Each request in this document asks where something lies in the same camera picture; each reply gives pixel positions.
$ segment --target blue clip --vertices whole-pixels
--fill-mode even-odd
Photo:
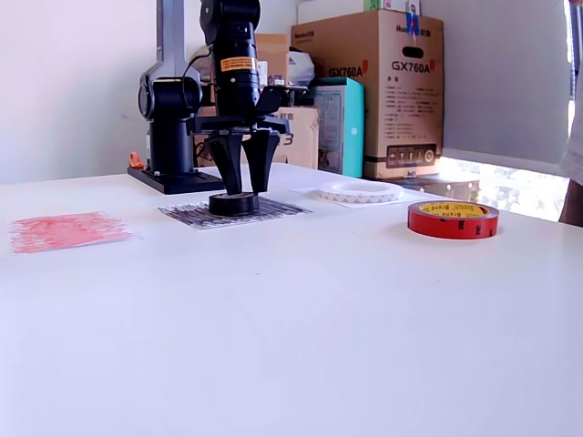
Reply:
[[[407,34],[415,34],[417,36],[421,34],[421,29],[419,28],[419,15],[407,12]]]

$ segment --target person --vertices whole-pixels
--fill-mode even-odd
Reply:
[[[573,5],[583,4],[583,0],[570,2]],[[560,222],[583,228],[583,80],[578,81],[576,100],[576,118],[568,141],[567,154],[561,163],[561,168],[570,181]]]

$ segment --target white wall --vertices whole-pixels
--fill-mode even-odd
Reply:
[[[199,0],[185,2],[189,55],[204,38]],[[297,3],[262,0],[259,31],[289,32]],[[6,1],[0,41],[0,183],[122,173],[145,155],[155,0]]]
[[[557,171],[545,163],[560,161],[568,138],[563,0],[422,0],[421,7],[445,26],[445,153]]]

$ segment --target black tape roll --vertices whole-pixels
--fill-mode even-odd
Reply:
[[[234,196],[217,194],[210,197],[209,213],[221,217],[244,217],[259,212],[259,196],[241,193]]]

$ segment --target teal box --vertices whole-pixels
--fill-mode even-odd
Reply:
[[[318,169],[361,178],[364,160],[364,86],[347,77],[312,83],[320,110]]]

